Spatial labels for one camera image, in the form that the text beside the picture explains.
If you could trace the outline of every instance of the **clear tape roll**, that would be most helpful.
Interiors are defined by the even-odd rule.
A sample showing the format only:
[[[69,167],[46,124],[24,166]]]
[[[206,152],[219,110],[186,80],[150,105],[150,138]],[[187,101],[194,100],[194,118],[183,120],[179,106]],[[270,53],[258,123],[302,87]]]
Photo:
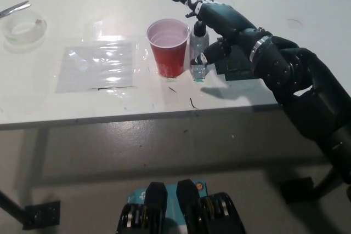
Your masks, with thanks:
[[[4,36],[12,45],[37,42],[45,35],[46,29],[46,21],[31,10],[16,12],[4,19],[2,24]]]

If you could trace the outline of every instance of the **plastic sheet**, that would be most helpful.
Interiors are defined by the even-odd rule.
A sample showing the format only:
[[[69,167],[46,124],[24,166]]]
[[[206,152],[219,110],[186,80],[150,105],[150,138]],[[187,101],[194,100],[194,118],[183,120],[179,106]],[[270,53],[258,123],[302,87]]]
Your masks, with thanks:
[[[143,74],[148,66],[142,63],[147,50],[138,48],[136,39],[105,39],[110,41],[84,41],[65,49],[57,93],[105,90],[115,94],[120,88],[136,88],[147,81],[149,77]]]

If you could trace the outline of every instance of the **concrete floor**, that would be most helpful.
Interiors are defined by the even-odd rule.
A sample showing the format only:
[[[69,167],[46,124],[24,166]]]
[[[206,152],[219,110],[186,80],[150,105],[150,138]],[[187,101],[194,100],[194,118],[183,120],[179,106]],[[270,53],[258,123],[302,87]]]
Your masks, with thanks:
[[[342,185],[288,206],[277,183],[330,166],[280,111],[0,132],[0,190],[21,205],[61,200],[61,224],[27,233],[115,233],[127,196],[151,181],[205,180],[249,234],[351,233]],[[0,233],[22,233],[0,210]]]

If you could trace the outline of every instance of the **red plastic cup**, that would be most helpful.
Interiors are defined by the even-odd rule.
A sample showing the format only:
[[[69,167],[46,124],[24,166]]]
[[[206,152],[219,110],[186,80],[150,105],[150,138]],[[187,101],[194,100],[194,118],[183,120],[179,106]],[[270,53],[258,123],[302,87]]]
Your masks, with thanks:
[[[158,72],[163,77],[177,77],[184,71],[186,42],[190,36],[187,24],[176,19],[161,19],[147,31]]]

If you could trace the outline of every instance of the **plastic bottle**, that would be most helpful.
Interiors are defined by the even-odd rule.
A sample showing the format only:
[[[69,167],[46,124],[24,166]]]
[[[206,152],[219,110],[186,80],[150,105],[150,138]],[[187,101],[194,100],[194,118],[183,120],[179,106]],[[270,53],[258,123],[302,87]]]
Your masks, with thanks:
[[[196,58],[210,44],[210,36],[206,30],[206,24],[197,21],[190,34],[190,59]],[[191,74],[194,79],[204,79],[207,74],[207,67],[204,65],[191,65]]]

